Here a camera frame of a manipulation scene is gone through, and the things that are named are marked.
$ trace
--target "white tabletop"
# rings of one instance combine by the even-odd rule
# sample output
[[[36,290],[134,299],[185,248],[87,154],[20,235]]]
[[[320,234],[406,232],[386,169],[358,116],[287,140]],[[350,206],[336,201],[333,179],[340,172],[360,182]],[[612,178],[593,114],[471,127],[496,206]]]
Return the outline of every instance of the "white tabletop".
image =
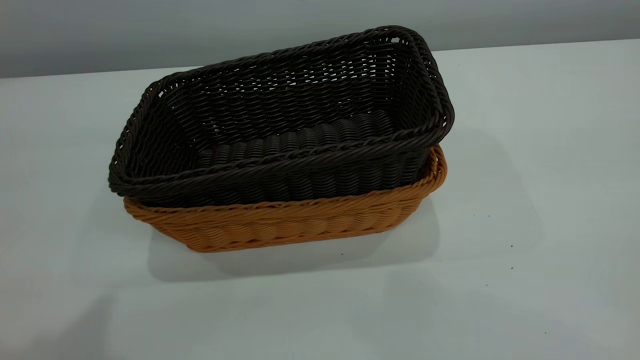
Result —
[[[435,57],[450,170],[414,215],[220,254],[107,186],[179,69],[0,79],[0,359],[637,359],[640,40]]]

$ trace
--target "basket bottom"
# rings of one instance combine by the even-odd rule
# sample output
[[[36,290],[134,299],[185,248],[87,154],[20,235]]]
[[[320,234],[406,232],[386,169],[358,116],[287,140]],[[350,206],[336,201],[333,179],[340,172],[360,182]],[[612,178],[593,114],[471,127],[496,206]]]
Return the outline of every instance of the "basket bottom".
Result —
[[[424,177],[364,195],[196,208],[150,208],[125,198],[126,210],[198,252],[217,252],[380,233],[399,225],[442,185],[447,163],[432,147]]]
[[[350,238],[353,236],[361,236],[367,234],[374,233],[383,233],[387,230],[391,230],[394,227],[402,224],[419,206],[420,204],[407,206],[399,211],[393,211],[397,216],[395,219],[386,219],[387,223],[390,224],[384,227],[369,227],[364,230],[343,230],[343,231],[323,231],[319,234],[298,234],[294,236],[285,236],[285,237],[277,237],[272,240],[258,240],[251,239],[248,241],[233,241],[223,242],[220,244],[215,244],[214,240],[211,238],[202,238],[200,234],[193,233],[192,236],[180,236],[177,237],[176,234],[172,234],[170,231],[162,228],[160,226],[154,225],[154,227],[161,233],[169,236],[170,238],[178,239],[180,242],[184,243],[189,249],[197,252],[223,252],[223,251],[233,251],[233,250],[242,250],[242,249],[254,249],[259,247],[268,247],[268,246],[276,246],[276,245],[287,245],[292,243],[303,243],[308,241],[319,241],[319,240],[329,240],[329,239],[337,239],[337,238]]]

